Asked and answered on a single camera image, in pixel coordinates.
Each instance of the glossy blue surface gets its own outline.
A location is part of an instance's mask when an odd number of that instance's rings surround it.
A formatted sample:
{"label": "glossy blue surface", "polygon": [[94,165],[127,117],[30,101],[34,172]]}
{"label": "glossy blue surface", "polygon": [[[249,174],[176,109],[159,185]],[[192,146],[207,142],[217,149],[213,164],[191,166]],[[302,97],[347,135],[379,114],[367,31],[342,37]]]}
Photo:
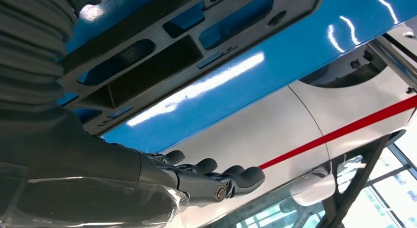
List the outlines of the glossy blue surface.
{"label": "glossy blue surface", "polygon": [[411,18],[417,14],[415,1],[324,0],[308,18],[104,138],[145,152],[161,152]]}

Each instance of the car door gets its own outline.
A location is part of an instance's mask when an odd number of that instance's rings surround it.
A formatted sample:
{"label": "car door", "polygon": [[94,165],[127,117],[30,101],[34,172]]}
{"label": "car door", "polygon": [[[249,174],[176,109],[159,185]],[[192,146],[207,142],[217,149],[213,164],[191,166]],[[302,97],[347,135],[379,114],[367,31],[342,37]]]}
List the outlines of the car door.
{"label": "car door", "polygon": [[[204,158],[223,172],[233,165],[259,166],[322,136],[314,119],[294,93],[285,87],[167,150],[181,150],[184,163]],[[199,227],[239,208],[277,186],[329,160],[325,145],[313,148],[264,170],[266,180],[252,194],[181,213],[187,227]]]}
{"label": "car door", "polygon": [[[324,135],[412,97],[415,94],[408,87],[367,45],[290,85]],[[328,142],[330,158],[398,131],[413,112],[410,109]]]}

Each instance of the black plastic frame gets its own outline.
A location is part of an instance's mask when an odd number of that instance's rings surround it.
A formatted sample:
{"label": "black plastic frame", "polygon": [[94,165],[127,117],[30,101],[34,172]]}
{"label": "black plastic frame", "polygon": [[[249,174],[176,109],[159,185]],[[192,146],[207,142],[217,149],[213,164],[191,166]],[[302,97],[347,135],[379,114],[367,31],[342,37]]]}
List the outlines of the black plastic frame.
{"label": "black plastic frame", "polygon": [[[203,9],[205,19],[203,21],[176,38],[172,38],[164,30],[163,25],[165,23],[202,1],[205,6]],[[69,109],[87,108],[102,111],[103,114],[85,122],[84,128],[91,134],[103,134],[123,123],[134,114],[173,94],[196,78],[221,66],[250,47],[311,14],[322,0],[274,0],[271,11],[264,17],[259,18],[251,26],[210,50],[203,48],[199,42],[199,35],[202,31],[252,1],[152,0],[64,58],[62,63],[65,68],[65,75],[59,82],[66,91],[77,95],[76,98],[64,106]],[[274,17],[278,14],[280,14],[280,20],[276,21],[277,19],[274,19]],[[113,99],[112,94],[114,94],[114,91],[111,91],[111,86],[114,83],[121,82],[123,76],[131,75],[130,72],[136,70],[136,67],[140,68],[147,60],[164,52],[165,49],[185,37],[189,37],[189,40],[193,43],[195,59],[190,60],[187,65],[179,67],[175,72],[162,75],[160,78],[155,79],[152,73],[147,74],[142,78],[141,85],[145,87],[140,91],[133,91],[132,94],[118,100]],[[77,78],[83,73],[114,57],[135,42],[145,39],[155,44],[153,52],[146,57],[129,64],[128,67],[100,84],[94,86],[84,85],[77,81]],[[196,66],[200,61],[216,53],[222,53],[223,55],[201,69]],[[133,109],[117,118],[109,117],[114,112],[125,107],[132,107]]]}

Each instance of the white surface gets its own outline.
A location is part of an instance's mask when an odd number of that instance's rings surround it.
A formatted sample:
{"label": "white surface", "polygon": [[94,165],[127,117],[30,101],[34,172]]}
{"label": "white surface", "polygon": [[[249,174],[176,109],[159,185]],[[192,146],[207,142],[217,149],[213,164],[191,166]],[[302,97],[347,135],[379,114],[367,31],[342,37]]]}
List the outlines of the white surface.
{"label": "white surface", "polygon": [[[403,32],[401,29],[406,28],[399,27],[398,34]],[[389,67],[371,80],[347,88],[320,88],[301,82],[290,87],[302,102],[289,87],[283,88],[168,151],[183,151],[184,163],[190,164],[211,157],[219,164],[218,172],[233,165],[258,166],[319,138],[320,130],[328,134],[413,95],[406,94],[408,86]],[[329,142],[330,158],[403,128],[412,112],[406,111]],[[182,222],[194,228],[220,219],[327,160],[326,145],[295,156],[264,170],[266,181],[254,193],[204,208],[190,207],[181,214]]]}
{"label": "white surface", "polygon": [[[184,152],[184,163],[214,158],[219,165],[216,171],[223,172],[233,165],[259,166],[320,136],[307,109],[286,87],[171,150]],[[204,208],[190,207],[181,216],[189,228],[204,225],[326,161],[326,147],[319,146],[266,169],[265,182],[252,194]]]}
{"label": "white surface", "polygon": [[[328,134],[354,121],[408,99],[407,84],[387,67],[376,77],[346,88],[321,88],[295,82],[290,85]],[[327,143],[330,158],[337,157],[404,127],[413,110],[392,116]]]}
{"label": "white surface", "polygon": [[290,193],[301,206],[311,206],[334,194],[336,181],[333,174],[324,178],[308,173],[291,185]]}

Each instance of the red stripe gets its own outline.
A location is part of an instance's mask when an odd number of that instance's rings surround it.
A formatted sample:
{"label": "red stripe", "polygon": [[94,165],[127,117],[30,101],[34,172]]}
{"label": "red stripe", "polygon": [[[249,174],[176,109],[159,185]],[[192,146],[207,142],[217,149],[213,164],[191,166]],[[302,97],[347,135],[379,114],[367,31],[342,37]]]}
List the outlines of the red stripe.
{"label": "red stripe", "polygon": [[289,158],[292,158],[294,156],[297,156],[301,153],[307,152],[317,146],[320,146],[322,144],[325,144],[329,141],[332,141],[334,139],[337,139],[341,136],[344,136],[346,134],[349,134],[353,131],[359,130],[363,127],[367,127],[371,124],[374,124],[376,122],[382,121],[388,117],[400,114],[404,111],[407,111],[409,109],[412,108],[416,108],[417,107],[417,95],[413,96],[409,99],[403,100],[397,104],[394,104],[392,106],[389,106],[388,108],[382,109],[381,111],[378,111],[376,113],[373,113],[369,116],[366,116],[362,119],[359,119],[349,125],[346,125],[340,129],[337,129],[333,132],[328,133],[327,135],[324,135],[318,139],[315,139],[301,147],[298,147],[288,153],[285,153],[277,158],[274,158],[262,165],[260,165],[259,167],[261,169],[266,169],[269,168],[270,166],[273,166],[277,163],[280,163],[282,161],[285,161]]}

